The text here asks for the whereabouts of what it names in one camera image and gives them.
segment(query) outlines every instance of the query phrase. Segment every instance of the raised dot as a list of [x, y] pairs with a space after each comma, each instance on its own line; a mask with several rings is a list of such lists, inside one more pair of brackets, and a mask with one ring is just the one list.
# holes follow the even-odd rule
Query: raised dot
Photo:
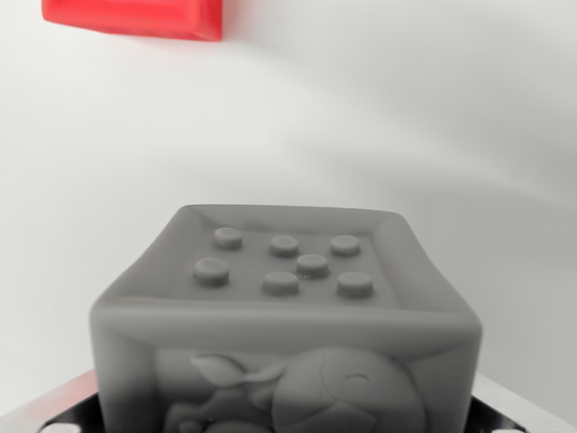
[[342, 235], [331, 240], [331, 251], [335, 255], [350, 257], [361, 251], [359, 239], [354, 236]]
[[81, 433], [82, 428], [78, 424], [56, 422], [41, 430], [41, 433]]
[[228, 282], [228, 264], [219, 259], [201, 259], [195, 264], [193, 275], [200, 284], [208, 287], [223, 286]]
[[273, 296], [296, 295], [298, 293], [298, 277], [290, 272], [271, 272], [264, 277], [262, 289]]
[[328, 261], [319, 254], [305, 254], [297, 258], [297, 272], [311, 278], [328, 274]]
[[298, 240], [290, 236], [274, 236], [270, 239], [270, 252], [278, 257], [293, 257], [298, 254]]
[[374, 292], [372, 278], [363, 272], [345, 272], [336, 280], [339, 295], [345, 298], [368, 298]]
[[213, 241], [223, 250], [236, 250], [243, 244], [243, 234], [231, 227], [221, 227], [215, 230]]

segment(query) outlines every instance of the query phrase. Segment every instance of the gray block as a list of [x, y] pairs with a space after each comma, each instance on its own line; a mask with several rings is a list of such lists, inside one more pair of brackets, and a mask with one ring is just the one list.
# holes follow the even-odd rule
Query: gray block
[[91, 312], [108, 433], [458, 433], [481, 342], [402, 216], [188, 206]]

